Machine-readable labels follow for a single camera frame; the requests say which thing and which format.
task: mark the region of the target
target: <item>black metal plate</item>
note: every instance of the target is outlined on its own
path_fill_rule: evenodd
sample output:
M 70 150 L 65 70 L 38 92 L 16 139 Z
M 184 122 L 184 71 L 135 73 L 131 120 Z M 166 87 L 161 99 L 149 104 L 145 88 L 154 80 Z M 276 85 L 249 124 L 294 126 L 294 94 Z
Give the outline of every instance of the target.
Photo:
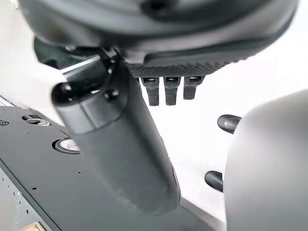
M 197 217 L 179 207 L 161 216 L 140 216 L 117 201 L 95 178 L 84 155 L 54 150 L 67 137 L 55 126 L 26 123 L 28 111 L 0 107 L 0 159 L 36 203 L 63 231 L 193 231 Z

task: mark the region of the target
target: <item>gray curved cover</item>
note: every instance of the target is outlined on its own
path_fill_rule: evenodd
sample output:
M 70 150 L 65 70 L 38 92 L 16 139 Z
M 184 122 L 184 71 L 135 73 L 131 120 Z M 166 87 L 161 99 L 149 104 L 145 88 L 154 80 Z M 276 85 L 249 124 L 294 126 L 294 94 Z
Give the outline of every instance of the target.
M 248 113 L 226 166 L 228 231 L 307 230 L 307 164 L 308 90 Z

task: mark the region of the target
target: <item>black cylindrical handle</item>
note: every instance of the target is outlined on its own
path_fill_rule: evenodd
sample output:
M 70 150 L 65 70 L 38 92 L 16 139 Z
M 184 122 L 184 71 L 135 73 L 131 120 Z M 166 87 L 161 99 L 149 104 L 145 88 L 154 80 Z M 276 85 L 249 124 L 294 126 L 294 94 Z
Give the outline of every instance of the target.
M 63 89 L 53 89 L 53 104 L 111 193 L 140 214 L 175 209 L 180 189 L 172 164 L 139 83 L 126 68 L 117 67 L 95 94 L 76 99 Z

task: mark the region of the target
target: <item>white surface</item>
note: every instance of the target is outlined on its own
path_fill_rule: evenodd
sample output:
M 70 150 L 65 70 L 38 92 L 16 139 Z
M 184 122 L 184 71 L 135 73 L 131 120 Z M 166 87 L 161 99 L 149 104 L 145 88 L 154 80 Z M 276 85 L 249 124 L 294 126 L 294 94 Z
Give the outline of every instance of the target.
M 221 220 L 225 220 L 223 194 L 204 182 L 207 171 L 224 170 L 232 140 L 231 134 L 218 128 L 217 119 L 223 114 L 244 116 L 259 104 L 307 88 L 307 13 L 308 1 L 303 0 L 294 23 L 279 41 L 249 60 L 207 76 L 195 100 L 182 99 L 181 84 L 177 105 L 165 106 L 161 81 L 160 106 L 150 107 L 182 195 Z M 8 1 L 0 2 L 0 20 L 5 22 L 0 28 L 0 94 L 60 121 L 50 102 L 50 90 L 64 78 L 36 61 L 31 33 Z

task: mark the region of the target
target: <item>black rubber foot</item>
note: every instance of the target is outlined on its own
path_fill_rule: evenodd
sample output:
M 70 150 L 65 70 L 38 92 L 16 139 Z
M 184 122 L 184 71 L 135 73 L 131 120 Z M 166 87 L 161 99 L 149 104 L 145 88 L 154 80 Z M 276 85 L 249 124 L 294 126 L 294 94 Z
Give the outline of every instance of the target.
M 223 181 L 221 172 L 209 171 L 206 173 L 204 179 L 211 188 L 223 193 Z
M 233 134 L 241 119 L 241 117 L 235 115 L 222 115 L 217 124 L 222 130 Z

